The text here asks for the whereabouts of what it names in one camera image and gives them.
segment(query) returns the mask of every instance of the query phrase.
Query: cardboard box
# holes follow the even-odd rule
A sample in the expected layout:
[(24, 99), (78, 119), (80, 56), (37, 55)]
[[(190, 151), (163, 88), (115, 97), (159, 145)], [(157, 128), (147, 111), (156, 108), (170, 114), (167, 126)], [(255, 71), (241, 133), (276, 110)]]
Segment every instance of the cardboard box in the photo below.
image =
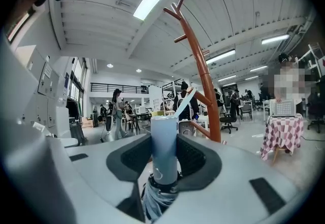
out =
[(93, 120), (88, 120), (86, 117), (81, 118), (82, 128), (93, 127)]

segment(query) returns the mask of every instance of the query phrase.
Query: black railing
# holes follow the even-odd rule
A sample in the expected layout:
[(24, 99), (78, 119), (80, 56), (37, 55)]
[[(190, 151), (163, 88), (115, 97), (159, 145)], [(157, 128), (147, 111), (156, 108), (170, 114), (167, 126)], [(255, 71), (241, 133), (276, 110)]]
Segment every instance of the black railing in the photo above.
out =
[(146, 86), (128, 86), (128, 85), (116, 85), (116, 84), (105, 84), (105, 83), (91, 83), (91, 92), (114, 92), (115, 89), (120, 89), (124, 93), (139, 93), (149, 94), (148, 87)]

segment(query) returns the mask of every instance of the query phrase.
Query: jeans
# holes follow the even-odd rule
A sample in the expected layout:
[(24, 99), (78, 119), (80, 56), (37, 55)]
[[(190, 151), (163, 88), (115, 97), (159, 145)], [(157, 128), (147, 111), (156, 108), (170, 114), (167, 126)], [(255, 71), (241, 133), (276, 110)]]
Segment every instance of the jeans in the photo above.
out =
[(114, 115), (116, 120), (116, 129), (114, 132), (114, 140), (121, 139), (125, 136), (125, 131), (122, 128), (122, 111), (117, 110), (116, 114)]

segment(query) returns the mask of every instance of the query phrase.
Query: black jacket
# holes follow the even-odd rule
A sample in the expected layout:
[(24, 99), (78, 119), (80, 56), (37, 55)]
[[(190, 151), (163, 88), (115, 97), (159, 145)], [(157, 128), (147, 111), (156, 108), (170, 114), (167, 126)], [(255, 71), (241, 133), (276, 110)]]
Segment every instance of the black jacket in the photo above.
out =
[[(183, 90), (181, 92), (181, 97), (185, 98), (186, 96), (186, 90)], [(176, 111), (177, 110), (177, 103), (178, 103), (178, 96), (176, 95), (175, 99), (174, 99), (174, 104), (173, 104), (173, 110)], [(198, 113), (199, 112), (199, 105), (198, 105), (198, 101), (196, 100), (196, 98), (192, 98), (189, 102), (191, 104), (191, 107), (193, 109), (193, 113)], [(179, 119), (190, 119), (190, 112), (189, 112), (189, 106), (187, 105), (186, 108), (183, 110), (183, 112), (179, 115)]]

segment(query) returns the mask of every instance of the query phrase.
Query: office chair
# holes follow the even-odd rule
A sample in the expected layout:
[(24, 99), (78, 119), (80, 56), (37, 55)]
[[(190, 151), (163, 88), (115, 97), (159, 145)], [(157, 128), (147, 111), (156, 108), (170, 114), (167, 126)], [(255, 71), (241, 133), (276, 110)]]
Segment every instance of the office chair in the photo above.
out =
[(232, 125), (232, 123), (235, 123), (237, 121), (236, 111), (234, 111), (232, 115), (229, 113), (222, 114), (224, 114), (224, 117), (220, 118), (220, 122), (225, 123), (226, 125), (222, 126), (220, 130), (228, 129), (229, 134), (232, 133), (231, 129), (236, 129), (236, 131), (238, 131), (238, 127)]

